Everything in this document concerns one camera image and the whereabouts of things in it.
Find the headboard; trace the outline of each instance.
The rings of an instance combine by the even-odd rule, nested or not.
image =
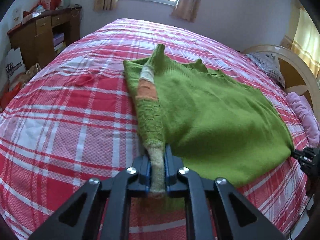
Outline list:
[[[320,88],[306,63],[291,50],[276,45],[258,45],[246,49],[243,54],[252,52],[271,52],[278,57],[280,71],[284,77],[285,92],[304,95],[311,105],[314,115],[320,122]]]

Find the plaid bedsheet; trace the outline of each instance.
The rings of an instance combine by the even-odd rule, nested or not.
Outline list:
[[[158,43],[176,61],[201,58],[207,67],[259,88],[295,147],[308,145],[285,94],[246,56],[183,29],[116,20],[66,48],[0,116],[0,213],[19,239],[27,239],[89,178],[109,178],[132,164],[139,154],[137,119],[122,61],[147,57]],[[305,183],[289,158],[239,190],[286,233],[305,205]],[[133,201],[130,239],[185,239],[184,212],[159,214],[153,206]]]

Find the silver bolt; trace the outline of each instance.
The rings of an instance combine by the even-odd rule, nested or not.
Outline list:
[[[89,183],[92,185],[96,185],[99,183],[99,179],[98,178],[91,178],[91,179],[89,179]]]
[[[137,172],[137,169],[134,167],[127,168],[127,173],[129,174],[135,174]]]
[[[187,167],[183,167],[179,169],[180,174],[187,174],[190,170]]]
[[[225,178],[217,178],[216,179],[218,184],[224,185],[227,183],[227,180]]]

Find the triangular cutout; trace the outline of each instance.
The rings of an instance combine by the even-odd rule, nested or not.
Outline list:
[[[87,199],[87,193],[83,193],[72,205],[59,216],[59,221],[74,227],[79,219],[80,213]]]
[[[257,217],[233,194],[229,194],[229,199],[242,228],[257,221]]]

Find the wooden desk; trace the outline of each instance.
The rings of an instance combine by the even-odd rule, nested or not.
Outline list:
[[[23,62],[28,70],[39,63],[47,66],[57,55],[53,46],[53,35],[64,33],[66,46],[80,39],[81,6],[56,11],[44,11],[8,32],[11,48],[20,47]]]

